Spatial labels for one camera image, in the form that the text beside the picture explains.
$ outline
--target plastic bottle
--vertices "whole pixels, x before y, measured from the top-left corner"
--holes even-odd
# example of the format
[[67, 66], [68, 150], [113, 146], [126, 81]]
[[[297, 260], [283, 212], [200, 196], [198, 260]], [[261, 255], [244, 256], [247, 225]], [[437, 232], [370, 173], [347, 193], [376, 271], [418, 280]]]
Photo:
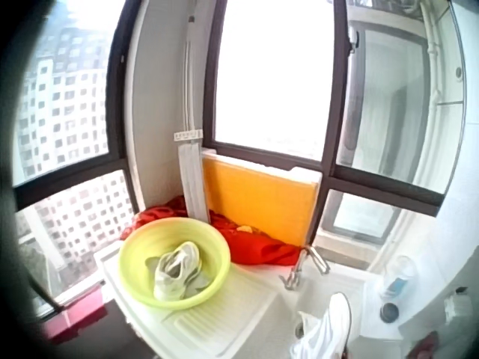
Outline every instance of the plastic bottle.
[[385, 269], [379, 295], [383, 299], [398, 297], [416, 277], [414, 262], [407, 256], [396, 257]]

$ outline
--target white sink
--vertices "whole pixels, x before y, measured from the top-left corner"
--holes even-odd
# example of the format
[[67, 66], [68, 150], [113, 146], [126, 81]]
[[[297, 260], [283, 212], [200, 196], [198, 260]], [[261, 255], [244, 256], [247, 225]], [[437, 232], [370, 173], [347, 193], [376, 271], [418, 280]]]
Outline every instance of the white sink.
[[279, 278], [268, 276], [280, 295], [275, 298], [256, 328], [249, 335], [235, 359], [246, 358], [289, 358], [290, 347], [297, 341], [295, 330], [301, 322], [298, 311], [321, 318], [329, 306], [329, 298], [336, 292], [344, 293], [350, 300], [353, 318], [361, 318], [361, 300], [364, 280], [367, 274], [346, 275], [344, 269], [332, 264], [331, 272], [321, 276], [318, 270], [307, 261], [303, 266], [299, 288], [294, 292], [284, 289]]
[[334, 263], [330, 273], [321, 276], [308, 259], [299, 288], [290, 292], [278, 277], [287, 276], [290, 268], [232, 266], [225, 285], [208, 302], [168, 312], [137, 302], [123, 289], [117, 254], [97, 261], [119, 308], [162, 359], [288, 358], [300, 323], [298, 311], [320, 318], [336, 292], [350, 301], [351, 343], [361, 323], [364, 283], [374, 276]]

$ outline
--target shoe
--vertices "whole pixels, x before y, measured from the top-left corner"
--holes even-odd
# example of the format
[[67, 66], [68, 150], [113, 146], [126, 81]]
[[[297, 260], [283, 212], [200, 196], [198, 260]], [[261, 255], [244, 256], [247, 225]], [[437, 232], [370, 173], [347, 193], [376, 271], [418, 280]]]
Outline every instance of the shoe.
[[184, 242], [163, 254], [155, 270], [153, 295], [159, 301], [176, 301], [184, 297], [186, 287], [201, 270], [200, 251], [193, 242]]

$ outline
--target basin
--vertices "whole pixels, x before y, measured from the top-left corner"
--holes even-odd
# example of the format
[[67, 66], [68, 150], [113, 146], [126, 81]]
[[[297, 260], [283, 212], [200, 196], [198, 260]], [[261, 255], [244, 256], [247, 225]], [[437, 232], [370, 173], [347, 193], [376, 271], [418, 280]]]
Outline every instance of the basin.
[[361, 301], [367, 274], [332, 264], [328, 275], [321, 276], [311, 260], [303, 265], [301, 283], [295, 291], [284, 289], [278, 277], [257, 274], [275, 286], [279, 295], [270, 304], [262, 319], [234, 356], [235, 359], [289, 358], [290, 347], [298, 340], [301, 323], [298, 311], [321, 318], [329, 306], [331, 295], [342, 292], [353, 312], [352, 335], [361, 320]]

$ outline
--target faucet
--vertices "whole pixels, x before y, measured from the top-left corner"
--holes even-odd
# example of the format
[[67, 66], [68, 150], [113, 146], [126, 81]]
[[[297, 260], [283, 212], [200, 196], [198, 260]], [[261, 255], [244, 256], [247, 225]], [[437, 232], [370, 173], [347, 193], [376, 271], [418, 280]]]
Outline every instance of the faucet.
[[291, 269], [291, 272], [287, 278], [281, 275], [279, 276], [286, 290], [296, 290], [298, 288], [299, 282], [301, 280], [302, 265], [308, 256], [311, 257], [314, 265], [316, 266], [317, 270], [320, 271], [321, 275], [326, 275], [331, 270], [328, 263], [324, 260], [324, 258], [321, 257], [321, 254], [317, 248], [313, 245], [306, 245], [299, 253], [298, 261]]

